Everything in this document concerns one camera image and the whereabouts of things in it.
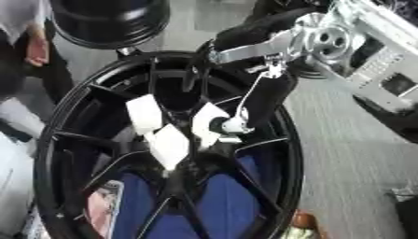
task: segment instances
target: sleeve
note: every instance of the sleeve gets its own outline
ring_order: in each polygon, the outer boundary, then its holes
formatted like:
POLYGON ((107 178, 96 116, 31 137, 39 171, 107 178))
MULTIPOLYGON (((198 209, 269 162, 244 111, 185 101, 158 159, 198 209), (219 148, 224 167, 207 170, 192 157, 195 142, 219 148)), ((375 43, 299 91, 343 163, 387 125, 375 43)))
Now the sleeve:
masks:
POLYGON ((36 1, 36 13, 35 13, 35 24, 45 27, 45 20, 49 16, 50 6, 49 0, 35 0, 36 1))

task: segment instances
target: blue cloth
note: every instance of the blue cloth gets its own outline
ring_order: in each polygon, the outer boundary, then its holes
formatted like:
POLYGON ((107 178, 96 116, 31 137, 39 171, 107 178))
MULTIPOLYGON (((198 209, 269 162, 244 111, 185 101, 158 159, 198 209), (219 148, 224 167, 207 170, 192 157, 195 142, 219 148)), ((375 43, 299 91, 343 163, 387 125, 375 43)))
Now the blue cloth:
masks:
MULTIPOLYGON (((258 181, 257 167, 252 157, 242 157, 240 163, 258 181)), ((148 186, 141 178, 125 175, 123 198, 116 221, 113 239, 134 238, 153 206, 148 186)), ((258 202, 233 178, 225 175, 209 179, 197 211, 211 238, 235 239, 258 215, 258 202)), ((163 215, 147 238, 191 239, 198 238, 183 216, 163 215)))

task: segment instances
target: person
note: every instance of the person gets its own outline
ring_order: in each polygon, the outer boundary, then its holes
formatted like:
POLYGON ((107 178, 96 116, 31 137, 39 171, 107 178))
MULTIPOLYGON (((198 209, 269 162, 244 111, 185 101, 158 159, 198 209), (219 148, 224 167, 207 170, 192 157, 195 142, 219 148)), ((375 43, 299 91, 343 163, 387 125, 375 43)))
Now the person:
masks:
POLYGON ((324 12, 331 0, 257 0, 246 22, 257 21, 266 16, 284 13, 298 8, 312 8, 324 12))
POLYGON ((0 0, 0 131, 21 141, 39 138, 44 127, 13 98, 25 78, 40 78, 54 104, 73 88, 67 62, 52 42, 49 12, 48 0, 0 0))
POLYGON ((47 21, 49 12, 48 0, 0 0, 0 76, 15 75, 10 80, 16 81, 8 86, 10 82, 0 80, 0 88, 21 87, 18 77, 38 77, 58 104, 73 88, 73 80, 51 41, 55 31, 47 21))

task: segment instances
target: floor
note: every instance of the floor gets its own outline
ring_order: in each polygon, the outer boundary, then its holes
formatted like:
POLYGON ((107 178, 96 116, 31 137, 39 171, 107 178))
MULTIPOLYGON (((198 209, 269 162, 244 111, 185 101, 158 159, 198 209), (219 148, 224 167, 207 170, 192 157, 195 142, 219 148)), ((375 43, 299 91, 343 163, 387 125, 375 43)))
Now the floor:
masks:
MULTIPOLYGON (((194 50, 216 32, 240 23, 255 0, 174 0, 167 30, 144 50, 194 50)), ((116 59, 57 37, 76 81, 116 59)), ((52 105, 37 79, 21 95, 43 119, 52 105)), ((300 131, 306 179, 300 203, 330 238, 403 238, 388 189, 418 182, 418 147, 404 142, 325 80, 303 80, 286 102, 300 131)))

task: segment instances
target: black rim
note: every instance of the black rim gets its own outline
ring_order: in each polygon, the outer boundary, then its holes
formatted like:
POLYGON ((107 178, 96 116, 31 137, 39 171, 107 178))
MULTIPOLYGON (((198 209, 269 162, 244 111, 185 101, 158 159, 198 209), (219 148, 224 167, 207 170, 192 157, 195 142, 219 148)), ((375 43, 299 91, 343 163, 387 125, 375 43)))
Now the black rim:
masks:
MULTIPOLYGON (((243 238, 273 238, 286 229, 299 202, 303 175, 300 141, 283 107, 279 106, 269 123, 245 136, 241 145, 216 144, 204 153, 192 150, 191 156, 165 178, 146 148, 126 151, 112 140, 129 125, 124 103, 150 91, 165 109, 166 120, 185 134, 189 132, 184 125, 194 106, 210 100, 233 110, 251 79, 221 69, 213 70, 208 86, 198 84, 198 90, 182 98, 184 102, 173 104, 164 98, 174 91, 174 84, 181 82, 177 80, 184 76, 191 56, 186 52, 158 52, 112 63, 78 85, 58 106, 41 138, 35 164, 37 204, 53 238, 98 238, 84 213, 86 199, 105 182, 126 172, 142 177, 158 202, 135 238, 146 238, 159 215, 174 204, 182 205, 181 214, 197 235, 210 238, 194 203, 207 179, 216 174, 234 178, 258 200, 260 213, 243 238), (161 87, 163 80, 167 85, 161 87), (236 161, 240 155, 259 152, 274 155, 274 161, 266 162, 271 163, 269 167, 281 165, 279 183, 261 186, 236 161), (110 161, 93 172, 94 159, 100 154, 110 161)), ((167 97, 179 99, 174 94, 167 97)))

